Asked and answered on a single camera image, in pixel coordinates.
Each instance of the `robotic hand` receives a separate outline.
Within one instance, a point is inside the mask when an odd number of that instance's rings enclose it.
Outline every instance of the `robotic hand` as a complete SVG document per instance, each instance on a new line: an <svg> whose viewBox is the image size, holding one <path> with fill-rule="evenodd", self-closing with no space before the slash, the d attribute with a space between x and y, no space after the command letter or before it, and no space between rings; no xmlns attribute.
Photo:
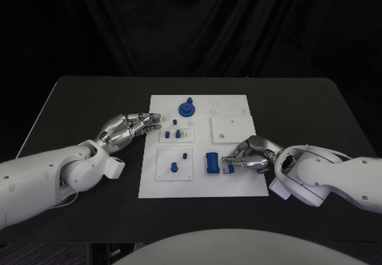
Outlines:
<svg viewBox="0 0 382 265"><path fill-rule="evenodd" d="M382 160L378 158L352 159L333 150L309 145L283 149L265 138L251 136L225 162L255 169L258 173L267 172L268 163L274 163L277 177L270 189L284 200L293 195L319 207L334 192L360 209L382 213Z"/></svg>
<svg viewBox="0 0 382 265"><path fill-rule="evenodd" d="M102 176L115 179L124 162L110 155L133 137L160 129L160 114L115 116L94 141L0 164L0 229L51 209L74 193L92 188Z"/></svg>

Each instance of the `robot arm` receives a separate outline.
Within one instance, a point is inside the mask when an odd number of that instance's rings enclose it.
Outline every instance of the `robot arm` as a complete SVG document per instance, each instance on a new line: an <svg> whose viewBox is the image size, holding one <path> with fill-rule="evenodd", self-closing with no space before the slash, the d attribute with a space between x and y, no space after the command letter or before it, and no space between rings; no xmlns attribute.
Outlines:
<svg viewBox="0 0 382 265"><path fill-rule="evenodd" d="M283 149L260 136L251 136L244 142L238 145L232 157L244 152L244 162L239 166L245 167L248 158L254 161L265 159L274 163L277 178L270 189L284 199L293 195L306 204L319 207L330 192L334 192L363 210L382 213L381 159L352 159L336 151L307 145ZM255 150L249 156L248 146ZM232 161L235 158L226 159L226 163L235 165ZM261 169L255 168L260 173L267 168L265 163L262 166Z"/></svg>
<svg viewBox="0 0 382 265"><path fill-rule="evenodd" d="M160 114L127 114L102 126L94 141L0 164L0 229L92 188L102 175L118 178L124 162L110 155L133 137L160 129Z"/></svg>

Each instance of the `white pegboard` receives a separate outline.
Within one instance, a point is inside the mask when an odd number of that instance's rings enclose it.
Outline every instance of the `white pegboard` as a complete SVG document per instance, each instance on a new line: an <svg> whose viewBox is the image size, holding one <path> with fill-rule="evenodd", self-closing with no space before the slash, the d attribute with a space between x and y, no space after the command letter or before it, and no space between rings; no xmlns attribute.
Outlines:
<svg viewBox="0 0 382 265"><path fill-rule="evenodd" d="M179 114L179 105L193 98L195 114L186 118ZM236 144L215 144L212 141L212 117L251 117L245 95L154 95L150 102L150 113L162 114L162 127L193 129L193 143L160 143L162 130L146 136L141 184L138 198L185 198L185 197L244 197L268 196L264 175L254 170L236 167L234 174L223 174L221 158L234 151ZM157 155L160 146L192 146L193 148L193 180L156 181ZM206 173L205 154L219 153L221 174Z"/></svg>
<svg viewBox="0 0 382 265"><path fill-rule="evenodd" d="M180 130L180 138L174 135L177 130ZM162 129L159 142L195 142L193 129Z"/></svg>
<svg viewBox="0 0 382 265"><path fill-rule="evenodd" d="M177 171L172 172L172 163L177 163ZM193 147L160 146L157 152L157 181L193 180Z"/></svg>
<svg viewBox="0 0 382 265"><path fill-rule="evenodd" d="M251 116L212 117L212 138L215 144L239 144L255 134Z"/></svg>

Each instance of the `black curtain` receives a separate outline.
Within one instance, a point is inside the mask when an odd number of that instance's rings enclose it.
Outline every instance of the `black curtain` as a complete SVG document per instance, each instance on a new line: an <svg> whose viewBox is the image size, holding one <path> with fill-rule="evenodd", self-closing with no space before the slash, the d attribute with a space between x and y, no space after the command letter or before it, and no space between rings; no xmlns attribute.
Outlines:
<svg viewBox="0 0 382 265"><path fill-rule="evenodd" d="M379 0L6 0L0 7L3 160L63 75L327 77L381 154Z"/></svg>

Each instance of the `black table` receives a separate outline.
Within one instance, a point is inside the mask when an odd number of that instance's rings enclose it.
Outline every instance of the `black table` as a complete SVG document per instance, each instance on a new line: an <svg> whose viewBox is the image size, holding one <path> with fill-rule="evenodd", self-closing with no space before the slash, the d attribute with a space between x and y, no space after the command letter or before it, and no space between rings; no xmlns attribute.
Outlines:
<svg viewBox="0 0 382 265"><path fill-rule="evenodd" d="M375 156L334 83L323 78L63 77L20 156L94 139L120 113L147 112L151 94L245 94L258 135L283 146L311 144L349 156ZM0 231L1 242L154 242L185 232L258 229L307 240L382 239L382 214L332 194L316 208L293 196L138 199L144 137L115 156L120 179L102 178L66 207Z"/></svg>

